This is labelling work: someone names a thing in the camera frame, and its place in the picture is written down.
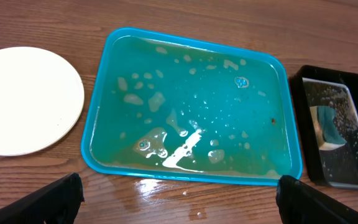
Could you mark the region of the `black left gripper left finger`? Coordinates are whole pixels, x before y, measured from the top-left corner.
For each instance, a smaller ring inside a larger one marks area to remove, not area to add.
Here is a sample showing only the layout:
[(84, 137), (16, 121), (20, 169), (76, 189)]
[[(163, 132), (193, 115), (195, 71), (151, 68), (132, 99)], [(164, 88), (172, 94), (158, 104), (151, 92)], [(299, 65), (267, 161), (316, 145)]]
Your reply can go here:
[(0, 209), (0, 224), (73, 223), (85, 201), (77, 173), (68, 174)]

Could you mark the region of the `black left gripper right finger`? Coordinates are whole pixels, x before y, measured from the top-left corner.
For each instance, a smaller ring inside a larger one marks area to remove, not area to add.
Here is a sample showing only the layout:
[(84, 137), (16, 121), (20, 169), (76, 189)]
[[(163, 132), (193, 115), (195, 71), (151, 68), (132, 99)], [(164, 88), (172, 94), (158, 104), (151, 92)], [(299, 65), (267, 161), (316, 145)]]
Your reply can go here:
[(358, 224), (358, 212), (302, 181), (283, 175), (276, 203), (283, 224)]

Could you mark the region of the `yellow green scrubbing sponge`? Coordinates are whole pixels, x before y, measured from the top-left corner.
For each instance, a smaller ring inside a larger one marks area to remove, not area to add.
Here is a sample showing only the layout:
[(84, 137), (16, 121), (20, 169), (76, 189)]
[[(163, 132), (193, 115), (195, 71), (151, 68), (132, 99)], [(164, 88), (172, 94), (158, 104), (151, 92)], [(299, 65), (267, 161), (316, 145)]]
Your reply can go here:
[(347, 143), (334, 124), (334, 118), (336, 117), (336, 110), (334, 108), (329, 106), (312, 106), (310, 107), (310, 113), (316, 142), (320, 151), (333, 151)]

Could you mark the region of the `white plate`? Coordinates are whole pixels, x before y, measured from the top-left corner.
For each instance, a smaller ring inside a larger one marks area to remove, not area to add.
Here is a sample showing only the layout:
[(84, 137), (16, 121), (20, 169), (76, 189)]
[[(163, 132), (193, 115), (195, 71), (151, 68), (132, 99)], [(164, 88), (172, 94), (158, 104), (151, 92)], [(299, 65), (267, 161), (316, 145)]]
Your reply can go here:
[(79, 73), (36, 47), (0, 49), (0, 156), (40, 151), (63, 138), (85, 101)]

